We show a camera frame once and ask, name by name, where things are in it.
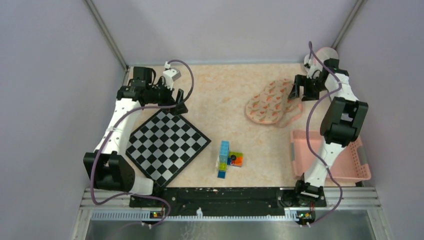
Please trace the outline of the white pink mesh laundry bag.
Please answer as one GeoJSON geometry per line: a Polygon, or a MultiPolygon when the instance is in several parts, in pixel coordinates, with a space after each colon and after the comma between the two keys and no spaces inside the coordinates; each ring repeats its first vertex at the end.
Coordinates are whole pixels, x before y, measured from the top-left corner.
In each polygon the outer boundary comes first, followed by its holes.
{"type": "Polygon", "coordinates": [[[315,59],[316,59],[317,63],[319,64],[319,67],[320,67],[320,73],[322,72],[322,70],[324,68],[318,62],[318,60],[320,60],[322,63],[324,63],[324,61],[326,61],[328,59],[337,59],[337,60],[339,59],[339,54],[337,53],[337,51],[335,49],[333,49],[331,47],[322,47],[321,49],[319,49],[318,51],[315,52],[315,55],[316,55],[315,59]]]}

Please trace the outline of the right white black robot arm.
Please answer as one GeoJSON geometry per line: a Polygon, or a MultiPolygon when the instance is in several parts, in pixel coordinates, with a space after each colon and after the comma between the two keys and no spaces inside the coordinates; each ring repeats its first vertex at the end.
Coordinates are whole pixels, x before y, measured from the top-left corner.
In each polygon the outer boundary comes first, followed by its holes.
{"type": "Polygon", "coordinates": [[[324,199],[324,185],[327,177],[333,179],[330,172],[339,154],[356,141],[362,129],[368,103],[360,101],[349,84],[349,73],[339,68],[339,60],[329,58],[318,60],[322,67],[317,77],[296,75],[294,86],[288,96],[293,100],[315,100],[320,103],[320,93],[327,91],[331,103],[320,125],[322,137],[318,152],[313,152],[315,160],[302,174],[294,187],[293,200],[299,206],[307,206],[324,199]]]}

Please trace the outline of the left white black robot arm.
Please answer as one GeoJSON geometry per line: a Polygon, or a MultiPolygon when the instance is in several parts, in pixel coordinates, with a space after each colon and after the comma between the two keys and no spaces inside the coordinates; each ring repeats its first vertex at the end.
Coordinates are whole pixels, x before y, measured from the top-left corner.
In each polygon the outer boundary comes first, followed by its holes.
{"type": "Polygon", "coordinates": [[[153,68],[133,68],[132,78],[117,91],[114,112],[103,138],[94,151],[83,157],[91,188],[139,194],[149,207],[160,202],[161,194],[154,189],[153,180],[124,157],[132,128],[145,105],[168,107],[173,114],[188,112],[182,89],[173,98],[174,82],[181,72],[166,63],[162,75],[158,79],[156,76],[153,68]]]}

